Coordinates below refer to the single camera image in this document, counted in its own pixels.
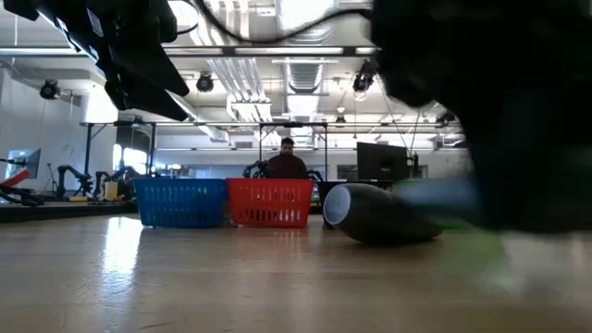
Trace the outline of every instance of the basket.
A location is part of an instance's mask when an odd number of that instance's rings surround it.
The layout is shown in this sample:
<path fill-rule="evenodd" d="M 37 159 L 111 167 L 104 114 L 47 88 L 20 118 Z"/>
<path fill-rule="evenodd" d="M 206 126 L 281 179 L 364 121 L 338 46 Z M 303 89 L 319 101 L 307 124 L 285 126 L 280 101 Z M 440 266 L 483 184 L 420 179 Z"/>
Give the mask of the basket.
<path fill-rule="evenodd" d="M 312 180 L 229 179 L 232 219 L 243 226 L 304 228 L 314 185 Z"/>
<path fill-rule="evenodd" d="M 145 226 L 214 228 L 226 220 L 223 179 L 134 179 L 133 184 Z"/>
<path fill-rule="evenodd" d="M 322 207 L 325 204 L 325 198 L 327 197 L 327 195 L 331 192 L 331 190 L 333 190 L 334 187 L 341 185 L 341 184 L 368 184 L 368 185 L 374 185 L 382 190 L 386 190 L 388 188 L 390 188 L 393 184 L 392 181 L 363 181 L 363 180 L 354 180 L 354 181 L 321 181 L 316 183 L 316 186 L 318 187 L 318 196 L 319 199 L 321 201 L 321 211 L 322 211 Z M 325 218 L 325 216 L 323 216 L 323 221 L 325 222 L 325 228 L 328 229 L 334 229 L 333 226 L 331 226 L 331 224 L 329 224 L 327 222 L 327 219 Z"/>

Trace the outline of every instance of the black metal frame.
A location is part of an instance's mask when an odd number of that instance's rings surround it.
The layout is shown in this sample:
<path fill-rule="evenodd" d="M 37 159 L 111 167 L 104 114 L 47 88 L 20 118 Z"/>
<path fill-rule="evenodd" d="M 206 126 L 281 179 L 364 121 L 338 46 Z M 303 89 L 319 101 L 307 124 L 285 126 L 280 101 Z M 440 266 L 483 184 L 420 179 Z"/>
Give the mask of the black metal frame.
<path fill-rule="evenodd" d="M 156 152 L 156 123 L 141 123 L 137 121 L 117 121 L 113 124 L 93 124 L 93 123 L 86 123 L 86 151 L 84 156 L 84 174 L 88 175 L 90 163 L 91 163 L 91 143 L 98 134 L 98 131 L 93 135 L 93 127 L 94 125 L 103 125 L 99 131 L 103 130 L 107 125 L 111 125 L 113 127 L 131 127 L 133 125 L 142 125 L 142 126 L 152 126 L 152 136 L 150 138 L 150 158 L 148 160 L 148 165 L 146 166 L 146 174 L 149 175 L 152 172 L 152 167 L 154 166 L 154 154 Z"/>
<path fill-rule="evenodd" d="M 322 127 L 325 129 L 325 178 L 328 179 L 329 163 L 328 163 L 328 124 L 326 122 L 320 123 L 303 123 L 303 122 L 270 122 L 259 123 L 259 160 L 263 160 L 263 128 L 265 127 L 283 127 L 284 129 L 301 129 L 303 127 Z"/>

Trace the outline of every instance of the table surface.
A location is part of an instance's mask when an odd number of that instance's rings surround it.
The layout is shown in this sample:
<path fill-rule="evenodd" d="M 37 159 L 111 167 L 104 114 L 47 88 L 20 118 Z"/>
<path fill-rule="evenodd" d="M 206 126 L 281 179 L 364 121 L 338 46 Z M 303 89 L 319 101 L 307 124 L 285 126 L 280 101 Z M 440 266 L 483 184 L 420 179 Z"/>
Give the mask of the table surface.
<path fill-rule="evenodd" d="M 0 225 L 7 332 L 589 332 L 592 238 L 448 231 L 376 248 L 321 229 Z"/>

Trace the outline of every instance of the person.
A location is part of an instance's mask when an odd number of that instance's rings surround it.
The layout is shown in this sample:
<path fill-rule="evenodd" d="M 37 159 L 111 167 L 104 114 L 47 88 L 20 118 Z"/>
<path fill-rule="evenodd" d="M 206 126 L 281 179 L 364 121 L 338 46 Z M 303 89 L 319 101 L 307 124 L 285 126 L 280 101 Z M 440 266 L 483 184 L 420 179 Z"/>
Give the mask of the person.
<path fill-rule="evenodd" d="M 117 182 L 117 197 L 121 201 L 129 201 L 134 197 L 131 172 L 126 170 L 123 177 Z"/>
<path fill-rule="evenodd" d="M 273 167 L 273 178 L 308 179 L 306 164 L 294 155 L 294 140 L 285 138 L 281 141 L 279 155 L 267 161 Z"/>

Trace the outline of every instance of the ceiling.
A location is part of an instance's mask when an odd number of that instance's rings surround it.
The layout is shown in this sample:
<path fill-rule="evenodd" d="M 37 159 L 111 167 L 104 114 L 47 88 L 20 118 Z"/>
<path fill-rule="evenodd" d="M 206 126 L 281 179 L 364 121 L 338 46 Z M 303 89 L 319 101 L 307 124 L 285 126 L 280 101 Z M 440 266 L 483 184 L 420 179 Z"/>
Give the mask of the ceiling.
<path fill-rule="evenodd" d="M 359 0 L 341 0 L 340 7 L 368 7 L 368 1 Z M 262 36 L 266 33 L 276 33 L 278 31 L 277 18 L 275 16 L 268 16 L 269 12 L 273 12 L 273 0 L 251 0 L 249 1 L 250 8 L 250 32 L 251 37 Z M 329 41 L 330 45 L 347 46 L 347 45 L 372 45 L 366 39 L 367 26 L 363 19 L 356 17 L 341 18 L 335 21 L 335 30 Z M 63 36 L 50 26 L 47 22 L 39 19 L 36 22 L 27 21 L 24 18 L 17 18 L 5 12 L 0 8 L 0 45 L 3 46 L 68 46 Z M 187 35 L 179 36 L 173 43 L 178 46 L 195 46 L 195 43 Z M 265 89 L 266 96 L 269 98 L 271 106 L 271 115 L 275 121 L 280 121 L 282 117 L 288 118 L 288 110 L 286 107 L 286 83 L 282 75 L 282 66 L 273 64 L 273 58 L 259 58 L 256 59 L 256 66 L 259 70 L 261 82 Z M 376 80 L 368 91 L 363 101 L 355 101 L 352 93 L 352 78 L 359 70 L 363 59 L 360 57 L 339 57 L 327 58 L 327 60 L 334 60 L 335 63 L 326 65 L 326 72 L 322 78 L 322 86 L 316 93 L 320 95 L 319 104 L 316 110 L 314 121 L 326 120 L 334 122 L 338 114 L 338 107 L 345 108 L 346 120 L 348 122 L 378 122 L 378 121 L 401 121 L 401 122 L 415 122 L 420 119 L 422 123 L 433 122 L 438 114 L 441 114 L 444 109 L 436 105 L 436 107 L 426 107 L 422 110 L 412 110 L 406 105 L 397 101 L 390 100 L 383 92 L 383 85 L 380 80 Z M 207 118 L 211 121 L 226 122 L 232 121 L 227 113 L 227 96 L 228 93 L 221 86 L 220 82 L 215 79 L 215 88 L 212 92 L 199 93 L 195 88 L 195 82 L 199 78 L 200 72 L 212 69 L 208 66 L 207 59 L 203 58 L 174 58 L 173 62 L 184 79 L 188 81 L 191 92 L 185 97 L 186 101 L 195 108 L 195 114 L 199 117 Z M 17 58 L 15 60 L 15 67 L 29 80 L 37 80 L 42 82 L 45 79 L 52 79 L 43 77 L 52 70 L 52 73 L 57 73 L 58 69 L 66 73 L 71 70 L 84 70 L 90 73 L 90 79 L 86 81 L 77 80 L 75 83 L 60 81 L 60 84 L 70 84 L 67 89 L 71 89 L 75 93 L 84 93 L 88 89 L 89 84 L 95 84 L 98 80 L 93 62 L 87 58 L 69 58 L 68 60 L 61 58 L 39 58 L 27 57 Z M 121 115 L 136 115 L 141 116 L 145 121 L 167 121 L 162 117 L 157 117 L 139 110 L 131 110 Z M 334 131 L 353 131 L 352 128 L 334 129 Z M 177 135 L 187 133 L 200 133 L 195 129 L 161 129 L 163 132 L 176 133 Z M 433 127 L 424 127 L 422 132 L 438 133 L 440 129 Z"/>

